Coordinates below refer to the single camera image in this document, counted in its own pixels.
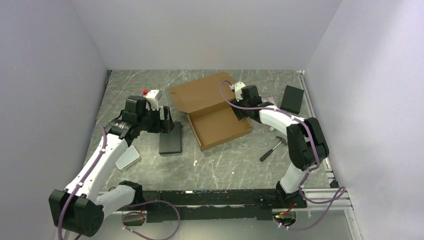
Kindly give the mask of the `brown cardboard box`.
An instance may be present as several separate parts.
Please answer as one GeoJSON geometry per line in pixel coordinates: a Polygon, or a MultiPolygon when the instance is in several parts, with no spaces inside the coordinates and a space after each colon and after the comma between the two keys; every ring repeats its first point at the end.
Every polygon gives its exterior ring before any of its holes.
{"type": "Polygon", "coordinates": [[[248,119],[238,120],[226,102],[236,99],[226,83],[235,80],[227,72],[188,81],[168,89],[175,108],[187,114],[188,122],[202,152],[248,135],[252,126],[248,119]]]}

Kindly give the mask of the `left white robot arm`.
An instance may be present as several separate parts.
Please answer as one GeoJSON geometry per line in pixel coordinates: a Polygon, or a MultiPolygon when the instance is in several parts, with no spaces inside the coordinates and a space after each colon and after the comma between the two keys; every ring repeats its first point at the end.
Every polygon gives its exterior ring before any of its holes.
{"type": "Polygon", "coordinates": [[[128,180],[105,194],[99,192],[141,132],[166,134],[173,130],[169,107],[160,106],[160,98],[159,90],[130,95],[119,116],[101,128],[99,145],[82,170],[63,190],[50,194],[48,202],[59,240],[63,230],[76,233],[78,238],[92,237],[113,212],[124,207],[137,210],[145,204],[143,187],[128,180]]]}

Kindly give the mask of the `small red white card box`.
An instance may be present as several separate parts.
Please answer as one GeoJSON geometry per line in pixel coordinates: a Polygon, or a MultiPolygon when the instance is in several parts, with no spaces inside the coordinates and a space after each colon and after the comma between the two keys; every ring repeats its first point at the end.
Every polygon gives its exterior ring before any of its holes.
{"type": "Polygon", "coordinates": [[[266,101],[272,103],[273,105],[276,105],[275,100],[274,100],[273,97],[267,97],[266,98],[266,101]]]}

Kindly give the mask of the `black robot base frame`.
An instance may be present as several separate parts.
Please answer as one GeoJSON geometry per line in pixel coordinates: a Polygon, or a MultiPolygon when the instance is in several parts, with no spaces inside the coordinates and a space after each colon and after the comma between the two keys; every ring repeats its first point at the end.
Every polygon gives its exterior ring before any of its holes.
{"type": "Polygon", "coordinates": [[[144,190],[123,211],[138,211],[148,223],[180,220],[256,219],[267,221],[275,212],[297,204],[281,191],[267,189],[144,190]]]}

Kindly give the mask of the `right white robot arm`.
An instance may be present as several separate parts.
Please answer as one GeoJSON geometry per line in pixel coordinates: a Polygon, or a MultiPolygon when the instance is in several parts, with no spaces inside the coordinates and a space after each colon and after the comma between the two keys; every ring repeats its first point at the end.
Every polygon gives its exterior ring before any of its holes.
{"type": "Polygon", "coordinates": [[[286,138],[291,164],[279,181],[282,190],[275,194],[275,200],[280,207],[287,208],[295,201],[294,193],[303,185],[306,175],[330,154],[320,123],[315,117],[298,117],[264,102],[255,85],[239,81],[229,87],[235,94],[230,105],[239,120],[250,118],[274,128],[286,138]]]}

